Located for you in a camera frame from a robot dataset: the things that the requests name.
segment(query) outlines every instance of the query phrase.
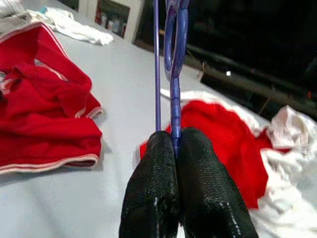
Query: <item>purple plastic hanger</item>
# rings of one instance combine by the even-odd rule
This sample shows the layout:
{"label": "purple plastic hanger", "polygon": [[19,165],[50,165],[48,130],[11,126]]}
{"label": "purple plastic hanger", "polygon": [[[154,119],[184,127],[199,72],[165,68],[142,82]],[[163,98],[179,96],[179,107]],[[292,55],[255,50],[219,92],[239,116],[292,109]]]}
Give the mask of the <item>purple plastic hanger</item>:
{"label": "purple plastic hanger", "polygon": [[[166,21],[164,36],[164,67],[165,75],[170,81],[170,111],[171,138],[175,156],[178,155],[178,145],[181,136],[181,108],[179,74],[182,70],[186,53],[188,32],[189,0],[165,0]],[[155,69],[156,69],[156,129],[160,130],[160,82],[159,82],[159,3],[154,0],[154,39],[155,39]],[[176,21],[176,39],[172,56],[173,28]]]}

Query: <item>red and white garment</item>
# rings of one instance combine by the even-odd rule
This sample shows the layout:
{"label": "red and white garment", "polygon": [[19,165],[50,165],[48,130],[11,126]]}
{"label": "red and white garment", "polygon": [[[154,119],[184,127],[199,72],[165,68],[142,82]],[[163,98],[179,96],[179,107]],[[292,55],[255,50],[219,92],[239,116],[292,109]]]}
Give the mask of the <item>red and white garment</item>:
{"label": "red and white garment", "polygon": [[[161,89],[161,95],[169,98],[169,91]],[[223,160],[227,152],[219,149],[218,151],[215,150],[215,152],[228,168],[243,198],[246,200],[249,213],[259,237],[317,237],[317,212],[312,205],[302,198],[300,191],[296,188],[299,178],[305,178],[309,174],[309,171],[316,169],[316,122],[307,115],[286,106],[272,119],[272,123],[268,123],[264,128],[260,126],[257,119],[250,112],[220,96],[205,91],[181,93],[182,102],[191,100],[200,100],[201,102],[190,102],[183,108],[182,123],[185,123],[183,126],[187,126],[189,122],[189,126],[202,130],[211,139],[213,144],[215,142],[219,144],[223,139],[225,139],[223,142],[226,143],[238,143],[235,138],[237,136],[242,138],[242,136],[236,134],[235,131],[237,128],[243,128],[241,123],[245,124],[249,132],[254,136],[255,145],[257,146],[253,148],[249,146],[247,148],[253,151],[260,150],[262,167],[265,167],[265,174],[268,176],[263,191],[264,196],[257,199],[258,209],[252,209],[250,206],[249,199],[254,198],[249,196],[252,193],[246,194],[241,190],[241,184],[246,182],[245,178],[254,179],[249,172],[249,167],[252,167],[253,164],[236,161],[237,159],[247,161],[248,158],[241,155],[243,155],[242,152],[247,146],[245,143],[252,143],[252,140],[243,138],[242,144],[239,142],[241,145],[240,152],[235,150],[236,145],[232,144],[233,151],[238,152],[238,154],[230,157],[234,159],[230,163]],[[145,147],[142,145],[140,149],[141,158],[144,150]],[[249,161],[251,163],[255,162],[254,173],[262,171],[262,169],[259,169],[261,166],[257,157],[253,159],[249,158]],[[232,164],[239,167],[240,178],[232,174]],[[258,177],[263,175],[262,172],[258,173]]]}
{"label": "red and white garment", "polygon": [[1,35],[0,71],[0,174],[97,163],[102,109],[47,25]]}

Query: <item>crumpled white fabric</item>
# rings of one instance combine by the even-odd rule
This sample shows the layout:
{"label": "crumpled white fabric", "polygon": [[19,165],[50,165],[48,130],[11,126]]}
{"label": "crumpled white fabric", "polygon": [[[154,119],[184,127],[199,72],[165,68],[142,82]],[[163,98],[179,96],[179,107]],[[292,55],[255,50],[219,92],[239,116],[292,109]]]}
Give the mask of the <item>crumpled white fabric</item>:
{"label": "crumpled white fabric", "polygon": [[[160,92],[170,97],[168,90]],[[219,96],[205,91],[181,93],[181,101],[190,100],[221,104],[235,112],[255,136],[263,130],[250,112]],[[285,106],[272,119],[266,132],[275,149],[290,151],[261,150],[268,181],[264,197],[258,200],[259,209],[249,210],[259,237],[317,238],[317,212],[296,187],[299,178],[316,169],[317,124],[309,116]]]}
{"label": "crumpled white fabric", "polygon": [[99,31],[87,25],[82,25],[74,20],[71,12],[53,7],[46,7],[44,14],[28,10],[33,21],[45,22],[52,30],[80,41],[87,41],[96,45],[108,45],[113,41],[109,33]]}
{"label": "crumpled white fabric", "polygon": [[11,16],[24,11],[21,0],[1,0],[0,1],[0,18]]}

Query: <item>red cloth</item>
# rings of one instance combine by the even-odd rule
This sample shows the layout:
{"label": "red cloth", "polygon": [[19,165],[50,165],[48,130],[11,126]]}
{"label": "red cloth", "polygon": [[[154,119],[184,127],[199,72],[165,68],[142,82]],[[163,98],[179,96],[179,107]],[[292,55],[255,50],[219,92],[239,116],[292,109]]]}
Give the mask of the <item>red cloth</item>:
{"label": "red cloth", "polygon": [[[261,148],[271,148],[265,132],[255,138],[234,113],[219,104],[191,101],[182,109],[182,127],[201,130],[212,142],[219,160],[226,166],[248,208],[257,208],[257,199],[265,193],[268,179],[260,155]],[[140,147],[143,158],[146,143]]]}
{"label": "red cloth", "polygon": [[100,104],[48,26],[2,35],[0,71],[0,174],[97,162],[102,133],[91,118]]}

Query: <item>white table surface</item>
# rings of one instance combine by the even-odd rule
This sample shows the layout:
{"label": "white table surface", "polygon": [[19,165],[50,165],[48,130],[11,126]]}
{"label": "white table surface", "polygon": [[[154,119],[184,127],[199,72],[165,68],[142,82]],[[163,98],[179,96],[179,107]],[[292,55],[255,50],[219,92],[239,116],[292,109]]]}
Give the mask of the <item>white table surface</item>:
{"label": "white table surface", "polygon": [[[55,0],[25,0],[24,5],[32,10],[68,9]],[[77,21],[94,25],[74,15]],[[106,112],[97,119],[103,132],[101,161],[92,171],[60,168],[41,174],[1,175],[0,237],[116,238],[135,150],[155,129],[154,55],[116,35],[104,47],[56,35],[73,62],[91,77],[92,92]],[[185,66],[181,89],[220,95],[201,84],[197,75],[197,70]],[[162,61],[161,78],[162,88],[168,88]],[[167,125],[169,101],[164,98],[161,111],[162,123]]]}

